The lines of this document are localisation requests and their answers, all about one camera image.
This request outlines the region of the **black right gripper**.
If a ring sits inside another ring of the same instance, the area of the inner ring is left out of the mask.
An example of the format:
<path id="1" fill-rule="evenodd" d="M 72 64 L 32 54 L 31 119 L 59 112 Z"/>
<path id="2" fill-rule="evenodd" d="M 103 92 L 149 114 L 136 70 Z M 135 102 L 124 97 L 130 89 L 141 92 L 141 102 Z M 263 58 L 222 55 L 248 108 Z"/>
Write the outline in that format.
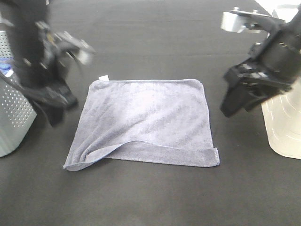
<path id="1" fill-rule="evenodd" d="M 242 108 L 249 112 L 279 92 L 290 91 L 293 67 L 278 60 L 246 60 L 230 67 L 224 79 L 228 87 L 220 110 L 226 117 L 231 117 Z"/>

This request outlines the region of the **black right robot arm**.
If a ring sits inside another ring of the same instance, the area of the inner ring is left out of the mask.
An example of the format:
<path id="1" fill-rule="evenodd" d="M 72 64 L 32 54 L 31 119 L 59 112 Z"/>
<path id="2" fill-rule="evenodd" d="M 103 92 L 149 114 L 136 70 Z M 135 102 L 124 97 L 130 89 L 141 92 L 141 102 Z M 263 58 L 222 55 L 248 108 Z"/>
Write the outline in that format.
<path id="1" fill-rule="evenodd" d="M 301 73 L 301 13 L 290 22 L 234 8 L 222 14 L 221 29 L 241 33 L 266 31 L 264 41 L 255 43 L 249 57 L 224 74 L 228 84 L 220 110 L 231 117 L 292 89 Z"/>

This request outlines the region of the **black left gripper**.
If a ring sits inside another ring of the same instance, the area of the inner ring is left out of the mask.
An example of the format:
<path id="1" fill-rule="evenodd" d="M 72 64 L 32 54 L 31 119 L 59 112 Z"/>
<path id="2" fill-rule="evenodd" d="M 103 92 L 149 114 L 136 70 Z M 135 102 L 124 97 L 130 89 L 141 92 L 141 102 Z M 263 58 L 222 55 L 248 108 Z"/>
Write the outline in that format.
<path id="1" fill-rule="evenodd" d="M 31 101 L 45 105 L 44 114 L 52 127 L 63 121 L 64 109 L 78 105 L 77 98 L 64 80 L 58 80 L 41 88 L 21 87 L 21 93 Z"/>

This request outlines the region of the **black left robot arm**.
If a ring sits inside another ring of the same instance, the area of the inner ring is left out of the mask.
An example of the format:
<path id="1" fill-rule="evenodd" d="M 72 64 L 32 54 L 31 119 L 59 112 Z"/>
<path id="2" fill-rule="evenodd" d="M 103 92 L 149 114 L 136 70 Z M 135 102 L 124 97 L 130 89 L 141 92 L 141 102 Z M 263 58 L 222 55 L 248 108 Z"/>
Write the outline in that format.
<path id="1" fill-rule="evenodd" d="M 56 126 L 78 104 L 60 63 L 63 53 L 77 46 L 53 37 L 44 0 L 2 0 L 0 14 L 13 54 L 12 77 L 0 76 Z"/>

